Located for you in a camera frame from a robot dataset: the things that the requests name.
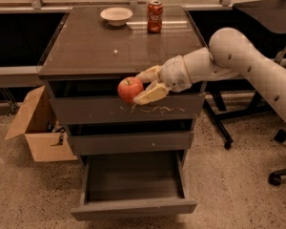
bowl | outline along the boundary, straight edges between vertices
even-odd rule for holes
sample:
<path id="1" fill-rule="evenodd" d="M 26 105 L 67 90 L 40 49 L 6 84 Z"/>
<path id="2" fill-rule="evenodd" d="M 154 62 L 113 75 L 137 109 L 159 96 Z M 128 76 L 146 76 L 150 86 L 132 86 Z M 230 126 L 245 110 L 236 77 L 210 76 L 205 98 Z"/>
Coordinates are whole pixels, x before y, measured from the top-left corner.
<path id="1" fill-rule="evenodd" d="M 109 8 L 101 12 L 101 17 L 114 27 L 125 25 L 132 16 L 133 12 L 126 8 Z"/>

red apple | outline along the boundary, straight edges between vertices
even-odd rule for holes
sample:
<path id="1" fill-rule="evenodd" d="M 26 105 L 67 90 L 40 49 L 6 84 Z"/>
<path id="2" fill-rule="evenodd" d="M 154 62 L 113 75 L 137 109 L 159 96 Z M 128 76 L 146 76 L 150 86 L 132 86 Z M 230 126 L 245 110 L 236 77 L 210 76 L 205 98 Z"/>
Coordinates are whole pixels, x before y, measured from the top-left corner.
<path id="1" fill-rule="evenodd" d="M 123 79 L 117 87 L 118 95 L 127 103 L 134 103 L 133 98 L 144 90 L 143 83 L 135 77 Z"/>

soda can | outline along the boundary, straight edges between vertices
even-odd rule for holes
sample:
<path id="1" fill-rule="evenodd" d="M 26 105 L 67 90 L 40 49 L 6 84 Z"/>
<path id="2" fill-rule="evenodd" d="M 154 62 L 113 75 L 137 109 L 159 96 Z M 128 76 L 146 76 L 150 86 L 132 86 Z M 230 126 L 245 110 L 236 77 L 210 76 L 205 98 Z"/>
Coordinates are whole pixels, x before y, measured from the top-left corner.
<path id="1" fill-rule="evenodd" d="M 149 33 L 159 33 L 162 29 L 163 5 L 157 0 L 153 0 L 147 7 L 147 31 Z"/>

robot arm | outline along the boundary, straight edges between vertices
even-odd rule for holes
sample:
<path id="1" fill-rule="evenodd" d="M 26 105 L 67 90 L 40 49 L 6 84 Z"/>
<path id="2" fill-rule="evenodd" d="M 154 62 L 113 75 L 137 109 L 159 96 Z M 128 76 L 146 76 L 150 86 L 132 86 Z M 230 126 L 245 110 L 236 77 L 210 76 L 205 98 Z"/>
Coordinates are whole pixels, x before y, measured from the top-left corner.
<path id="1" fill-rule="evenodd" d="M 152 84 L 133 100 L 143 105 L 181 92 L 198 81 L 244 76 L 286 122 L 286 69 L 262 55 L 240 31 L 218 30 L 206 48 L 169 59 L 136 77 Z"/>

open cardboard box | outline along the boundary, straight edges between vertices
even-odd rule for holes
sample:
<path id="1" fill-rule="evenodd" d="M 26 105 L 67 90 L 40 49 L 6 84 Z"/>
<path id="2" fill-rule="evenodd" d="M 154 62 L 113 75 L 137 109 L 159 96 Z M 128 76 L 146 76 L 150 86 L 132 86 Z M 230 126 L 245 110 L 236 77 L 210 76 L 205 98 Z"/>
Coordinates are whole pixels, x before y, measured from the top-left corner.
<path id="1" fill-rule="evenodd" d="M 57 119 L 51 108 L 48 93 L 42 86 L 27 94 L 5 140 L 24 135 L 36 162 L 77 160 L 67 142 L 66 133 L 63 144 L 55 145 L 59 141 L 60 133 L 47 133 L 49 121 L 55 124 Z"/>

